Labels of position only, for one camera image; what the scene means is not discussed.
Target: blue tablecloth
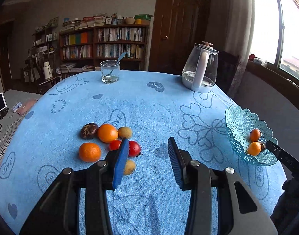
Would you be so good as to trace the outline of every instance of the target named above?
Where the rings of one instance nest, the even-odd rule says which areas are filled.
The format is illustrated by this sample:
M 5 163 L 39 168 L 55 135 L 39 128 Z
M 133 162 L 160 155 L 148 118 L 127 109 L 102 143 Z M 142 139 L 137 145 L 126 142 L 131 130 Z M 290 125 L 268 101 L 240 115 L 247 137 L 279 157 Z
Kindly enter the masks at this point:
M 167 152 L 173 136 L 180 149 L 210 168 L 233 167 L 271 214 L 282 193 L 285 173 L 279 162 L 270 167 L 242 161 L 226 136 L 225 110 L 235 103 L 217 86 L 208 94 L 192 92 L 181 77 L 164 73 L 120 71 L 107 85 L 100 72 L 69 77 L 51 88 L 25 116 L 0 167 L 0 214 L 16 234 L 55 177 L 65 168 L 88 168 L 78 158 L 87 142 L 83 125 L 111 123 L 133 129 L 131 140 L 142 148 L 132 158 L 136 170 L 118 189 L 107 191 L 114 234 L 184 234 L 190 191 L 175 182 Z M 93 139 L 107 154 L 107 144 Z M 80 233 L 85 234 L 81 190 Z M 217 234 L 217 196 L 213 190 L 213 234 Z

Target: screw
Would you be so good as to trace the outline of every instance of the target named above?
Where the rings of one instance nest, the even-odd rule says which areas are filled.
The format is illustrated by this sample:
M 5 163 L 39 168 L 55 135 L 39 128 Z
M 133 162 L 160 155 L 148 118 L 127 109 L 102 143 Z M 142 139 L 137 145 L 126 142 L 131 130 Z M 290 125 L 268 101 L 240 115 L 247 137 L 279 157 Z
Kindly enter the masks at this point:
M 62 173 L 65 174 L 65 175 L 68 175 L 68 174 L 71 173 L 71 171 L 72 171 L 71 168 L 65 168 L 65 169 L 62 170 Z
M 228 167 L 226 168 L 226 172 L 233 174 L 234 173 L 234 168 Z
M 107 164 L 107 162 L 104 161 L 104 160 L 100 160 L 100 161 L 97 162 L 97 165 L 98 165 L 99 167 L 104 167 L 104 166 L 106 166 L 106 164 Z
M 198 160 L 192 160 L 192 161 L 190 161 L 190 164 L 194 167 L 197 167 L 197 166 L 199 166 L 200 162 Z

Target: glass kettle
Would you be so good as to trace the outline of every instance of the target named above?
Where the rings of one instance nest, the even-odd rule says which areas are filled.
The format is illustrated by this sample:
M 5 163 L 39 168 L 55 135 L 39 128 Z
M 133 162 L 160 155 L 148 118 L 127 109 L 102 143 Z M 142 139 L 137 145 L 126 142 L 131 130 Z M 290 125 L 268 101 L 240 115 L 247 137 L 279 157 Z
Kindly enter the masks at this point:
M 208 93 L 216 83 L 218 53 L 208 42 L 194 44 L 182 71 L 182 83 L 194 92 Z

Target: scalloped basket rim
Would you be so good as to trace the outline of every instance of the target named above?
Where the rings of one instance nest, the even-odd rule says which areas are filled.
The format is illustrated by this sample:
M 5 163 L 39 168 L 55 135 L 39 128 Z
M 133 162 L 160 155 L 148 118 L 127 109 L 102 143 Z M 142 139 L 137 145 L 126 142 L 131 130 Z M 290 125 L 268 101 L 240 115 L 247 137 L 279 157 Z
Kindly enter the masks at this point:
M 246 154 L 250 159 L 254 159 L 256 165 L 259 165 L 259 166 L 271 166 L 271 165 L 274 165 L 275 163 L 270 164 L 270 165 L 268 165 L 268 164 L 266 164 L 266 163 L 262 163 L 262 162 L 258 161 L 258 159 L 257 159 L 255 156 L 247 154 L 247 153 L 245 152 L 245 150 L 244 150 L 242 144 L 241 144 L 238 140 L 236 140 L 236 139 L 234 138 L 232 129 L 231 129 L 229 126 L 227 126 L 227 112 L 230 111 L 230 110 L 232 110 L 231 108 L 232 108 L 232 109 L 239 109 L 239 110 L 241 110 L 241 111 L 247 110 L 250 114 L 253 114 L 253 115 L 257 116 L 258 121 L 259 121 L 259 122 L 264 122 L 265 125 L 266 125 L 266 127 L 267 127 L 267 129 L 269 129 L 269 130 L 271 131 L 271 139 L 272 139 L 272 140 L 275 140 L 275 141 L 277 142 L 276 144 L 278 144 L 278 140 L 277 140 L 276 138 L 274 138 L 274 132 L 273 132 L 273 130 L 272 130 L 271 128 L 268 127 L 268 125 L 267 125 L 267 123 L 266 123 L 265 121 L 260 120 L 259 117 L 258 117 L 258 115 L 257 115 L 256 113 L 252 113 L 252 112 L 251 112 L 249 109 L 247 109 L 247 108 L 245 108 L 245 109 L 243 110 L 242 107 L 239 106 L 239 105 L 237 105 L 237 106 L 235 106 L 235 105 L 231 105 L 231 106 L 230 106 L 229 108 L 227 108 L 226 111 L 225 111 L 226 128 L 229 128 L 229 129 L 230 129 L 230 131 L 232 132 L 233 140 L 235 140 L 236 142 L 238 142 L 238 143 L 240 144 L 240 146 L 241 146 L 242 149 L 243 149 L 244 154 Z

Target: bowl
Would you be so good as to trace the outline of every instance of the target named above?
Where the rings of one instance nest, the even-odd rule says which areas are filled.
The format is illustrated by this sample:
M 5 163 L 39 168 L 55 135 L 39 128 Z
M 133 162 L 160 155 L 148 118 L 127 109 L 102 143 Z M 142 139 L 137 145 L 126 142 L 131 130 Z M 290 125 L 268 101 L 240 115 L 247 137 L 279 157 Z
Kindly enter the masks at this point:
M 126 24 L 132 25 L 134 24 L 135 19 L 133 17 L 126 18 Z
M 265 121 L 260 121 L 258 115 L 250 112 L 249 109 L 244 109 L 240 106 L 230 106 L 226 109 L 226 130 L 232 146 L 232 149 L 244 161 L 258 165 L 270 166 L 277 162 L 277 158 L 273 153 L 268 151 L 260 152 L 257 156 L 252 156 L 247 153 L 249 144 L 249 134 L 253 129 L 260 130 L 261 136 L 258 141 L 266 144 L 268 140 L 278 144 L 278 140 L 273 138 L 273 132 L 268 128 Z

